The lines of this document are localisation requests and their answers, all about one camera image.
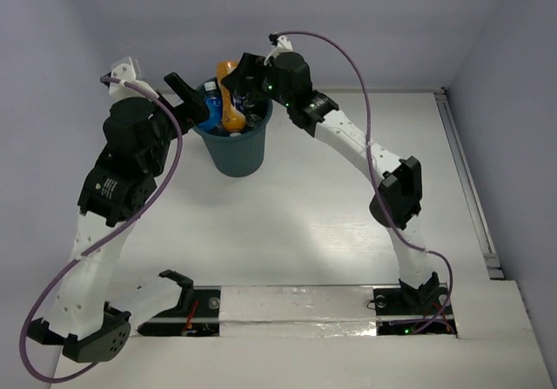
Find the blue label white-cap bottle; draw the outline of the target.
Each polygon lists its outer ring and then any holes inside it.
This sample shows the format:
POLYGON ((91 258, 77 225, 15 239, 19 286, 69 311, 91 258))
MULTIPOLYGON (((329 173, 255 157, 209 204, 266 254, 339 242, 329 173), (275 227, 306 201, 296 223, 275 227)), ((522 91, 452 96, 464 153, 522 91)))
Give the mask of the blue label white-cap bottle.
POLYGON ((215 129, 222 120, 222 96, 217 83, 213 80, 204 83, 205 104, 209 110, 209 117, 198 126, 202 131, 215 129))

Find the clear bottle blue cap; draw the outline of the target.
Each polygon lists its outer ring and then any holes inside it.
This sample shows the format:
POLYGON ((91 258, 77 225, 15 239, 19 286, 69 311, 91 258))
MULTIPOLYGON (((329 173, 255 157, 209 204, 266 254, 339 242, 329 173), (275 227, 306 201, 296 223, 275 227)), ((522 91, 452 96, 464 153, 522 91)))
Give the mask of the clear bottle blue cap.
POLYGON ((253 137, 257 135, 260 131, 261 131, 260 127, 247 126, 242 131, 227 131, 225 129, 218 130, 216 136, 219 138, 223 138, 225 140, 233 139, 237 137, 244 139, 244 138, 253 137))

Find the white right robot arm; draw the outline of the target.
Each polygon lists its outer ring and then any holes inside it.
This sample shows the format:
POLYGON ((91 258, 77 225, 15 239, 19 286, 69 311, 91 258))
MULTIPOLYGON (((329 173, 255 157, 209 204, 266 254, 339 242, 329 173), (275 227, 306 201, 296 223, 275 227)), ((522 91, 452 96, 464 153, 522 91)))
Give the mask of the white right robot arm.
POLYGON ((309 66, 300 54, 282 52, 256 62, 258 89, 282 104, 294 124, 332 147, 370 181, 374 196, 369 210, 392 241, 400 301, 409 312, 423 311, 435 298, 440 281, 421 232, 420 161, 401 158, 367 138, 334 100, 313 88, 309 66))

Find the orange juice bottle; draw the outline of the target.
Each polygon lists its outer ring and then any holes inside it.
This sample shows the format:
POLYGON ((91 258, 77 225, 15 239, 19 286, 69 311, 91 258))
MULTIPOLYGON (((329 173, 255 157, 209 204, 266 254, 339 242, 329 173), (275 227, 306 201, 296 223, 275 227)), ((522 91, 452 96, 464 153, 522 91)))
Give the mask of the orange juice bottle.
POLYGON ((245 128, 245 116, 238 111, 233 103, 232 94, 224 86, 223 79, 236 69, 236 61, 221 61, 216 66, 218 87, 222 96, 222 125, 230 133, 240 133, 245 128))

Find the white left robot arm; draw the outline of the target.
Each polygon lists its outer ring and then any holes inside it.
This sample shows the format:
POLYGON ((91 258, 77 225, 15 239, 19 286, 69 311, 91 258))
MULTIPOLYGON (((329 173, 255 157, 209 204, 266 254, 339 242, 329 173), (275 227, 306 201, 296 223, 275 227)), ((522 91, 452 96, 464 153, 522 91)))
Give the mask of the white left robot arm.
POLYGON ((169 270, 124 305, 106 298, 126 239, 178 168, 184 134, 209 114, 200 92, 177 73, 164 80, 180 105, 146 83, 132 60, 101 77, 113 101, 103 125, 106 144, 79 196, 70 261, 45 288, 55 301, 46 315, 30 312, 23 323, 18 350, 25 366, 27 344, 35 341, 91 368, 114 359, 134 326, 160 312, 191 309, 192 281, 169 270))

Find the clear bottle white cap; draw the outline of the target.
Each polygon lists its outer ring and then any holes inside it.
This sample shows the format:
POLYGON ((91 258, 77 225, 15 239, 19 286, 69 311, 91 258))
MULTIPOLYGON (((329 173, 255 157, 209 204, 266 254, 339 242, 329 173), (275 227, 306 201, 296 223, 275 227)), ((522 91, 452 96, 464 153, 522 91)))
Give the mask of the clear bottle white cap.
POLYGON ((258 128, 266 118, 268 103, 259 101, 245 109, 245 121, 248 130, 258 128))

